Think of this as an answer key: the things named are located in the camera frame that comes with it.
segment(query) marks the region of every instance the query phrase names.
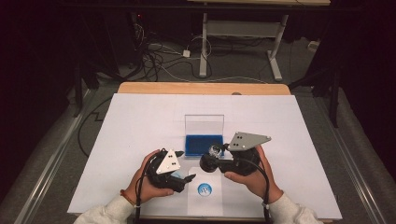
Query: white desk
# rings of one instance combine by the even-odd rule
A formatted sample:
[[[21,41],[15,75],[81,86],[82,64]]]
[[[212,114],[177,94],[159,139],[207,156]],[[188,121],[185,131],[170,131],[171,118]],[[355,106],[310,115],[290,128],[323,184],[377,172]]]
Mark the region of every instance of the white desk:
[[[235,131],[271,136],[273,140],[263,147],[272,163],[277,184],[295,202],[315,209],[319,218],[341,218],[300,109],[286,86],[126,84],[130,89],[121,86],[119,92],[143,93],[119,93],[114,96],[68,213],[78,214],[95,205],[108,203],[120,189],[128,186],[134,171],[153,149],[165,147],[183,150],[184,115],[208,113],[225,116],[226,142],[231,141]],[[210,90],[220,95],[210,95]],[[192,94],[172,94],[172,91]],[[253,93],[224,95],[235,91]],[[254,95],[258,92],[272,95]],[[182,175],[186,175],[191,167],[199,167],[197,160],[180,158],[179,161]],[[219,178],[222,185],[221,212],[218,208],[215,215],[205,212],[213,210],[209,204],[201,215],[192,216],[188,202],[189,186],[186,186],[181,193],[144,203],[142,217],[263,219],[260,198],[223,175]]]
[[[296,6],[328,6],[330,0],[189,0],[192,2],[224,3],[224,4],[260,4],[260,5],[281,5]],[[256,22],[256,21],[210,21],[207,13],[204,13],[202,31],[202,53],[200,61],[200,77],[206,77],[207,67],[207,47],[206,39],[208,35],[231,35],[231,36],[255,36],[274,37],[275,43],[272,50],[267,51],[269,63],[276,81],[282,80],[282,75],[276,62],[276,53],[282,40],[283,32],[289,15],[283,15],[281,22]]]

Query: gray floor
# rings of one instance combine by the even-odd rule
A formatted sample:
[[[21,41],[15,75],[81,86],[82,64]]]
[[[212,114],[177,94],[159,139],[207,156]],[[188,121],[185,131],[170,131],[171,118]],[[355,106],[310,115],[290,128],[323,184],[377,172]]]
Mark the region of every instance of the gray floor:
[[[208,80],[275,83],[265,55],[265,50],[270,49],[272,43],[271,40],[265,39],[256,47],[235,45],[233,51],[230,52],[230,45],[224,42],[216,43],[215,40],[212,55],[209,56],[212,76]],[[306,49],[307,44],[308,41],[304,39],[292,44],[282,43],[276,57],[284,78],[280,83],[289,84],[304,76],[314,56],[313,52]],[[184,49],[172,43],[164,45],[171,49],[163,48],[163,50],[181,52]],[[178,57],[170,54],[162,54],[162,56],[166,61]],[[198,56],[199,54],[194,52],[191,57]],[[184,61],[192,63],[194,74],[197,75],[199,62],[196,60]],[[127,66],[122,67],[124,73],[129,70]],[[202,81],[191,75],[191,66],[188,63],[178,63],[166,70],[167,72],[162,70],[159,73],[158,81],[185,81],[186,79]],[[143,73],[132,79],[149,81],[142,77]],[[31,200],[37,206],[35,209],[29,210],[31,215],[27,216],[26,223],[72,223],[76,219],[75,216],[67,214],[66,210],[87,158],[78,145],[78,127],[71,127],[76,123],[81,125],[83,119],[93,110],[98,112],[96,121],[95,116],[89,116],[81,126],[80,143],[89,153],[102,124],[100,119],[106,115],[109,101],[98,108],[96,107],[116,92],[119,86],[119,83],[103,75],[99,75],[99,80],[100,88],[97,91],[87,91],[86,93],[84,116],[74,119],[73,113],[76,107],[71,104],[36,147],[14,187],[1,204],[0,223],[15,222],[22,208],[29,201],[30,195],[36,195],[32,194],[34,193],[32,190],[35,188],[37,180],[60,149],[63,149],[64,153],[57,157],[61,160],[55,162],[59,166],[53,167],[56,173],[46,182],[45,186],[48,188],[39,194],[44,197]],[[310,88],[307,87],[296,88],[292,94],[296,95],[305,123],[341,209],[343,219],[335,221],[335,223],[391,223],[396,218],[394,212],[396,206],[393,203],[396,201],[395,183],[376,156],[359,122],[354,117],[353,111],[350,110],[342,90],[340,90],[337,114],[338,129],[334,129],[327,118],[328,99],[326,97],[312,97]],[[73,102],[73,100],[73,94],[71,94],[70,101]],[[175,221],[145,221],[145,223],[157,222],[178,223]]]

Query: white sleeve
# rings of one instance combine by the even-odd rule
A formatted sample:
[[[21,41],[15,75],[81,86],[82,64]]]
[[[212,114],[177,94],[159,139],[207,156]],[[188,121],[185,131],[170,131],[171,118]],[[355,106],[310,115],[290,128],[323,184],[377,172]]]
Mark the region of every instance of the white sleeve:
[[[126,224],[126,219],[132,214],[134,207],[122,196],[116,196],[106,206],[95,206],[81,214],[75,224],[103,223]]]
[[[286,193],[276,202],[270,203],[269,208],[274,224],[322,223],[317,220],[317,214],[313,210],[292,202]]]

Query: black wall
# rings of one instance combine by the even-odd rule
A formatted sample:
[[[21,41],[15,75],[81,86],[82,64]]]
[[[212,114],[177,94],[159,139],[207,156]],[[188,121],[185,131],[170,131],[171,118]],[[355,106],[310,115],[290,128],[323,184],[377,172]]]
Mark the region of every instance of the black wall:
[[[68,106],[73,62],[52,2],[0,3],[0,201]]]
[[[321,67],[339,62],[341,87],[346,93],[351,108],[376,153],[395,179],[394,3],[390,0],[337,2],[340,7],[361,5],[362,11],[334,17],[307,75],[314,74]],[[311,85],[322,85],[323,81],[329,84],[329,79],[322,77]]]

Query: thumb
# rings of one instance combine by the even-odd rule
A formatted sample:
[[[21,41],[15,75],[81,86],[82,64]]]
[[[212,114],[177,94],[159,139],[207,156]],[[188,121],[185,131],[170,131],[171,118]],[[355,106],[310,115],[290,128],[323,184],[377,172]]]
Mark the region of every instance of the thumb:
[[[239,183],[239,184],[245,184],[245,178],[242,175],[236,174],[234,172],[226,172],[224,174],[226,178],[231,179],[233,182]]]
[[[165,197],[174,194],[174,191],[172,189],[155,189],[152,194],[153,197]]]

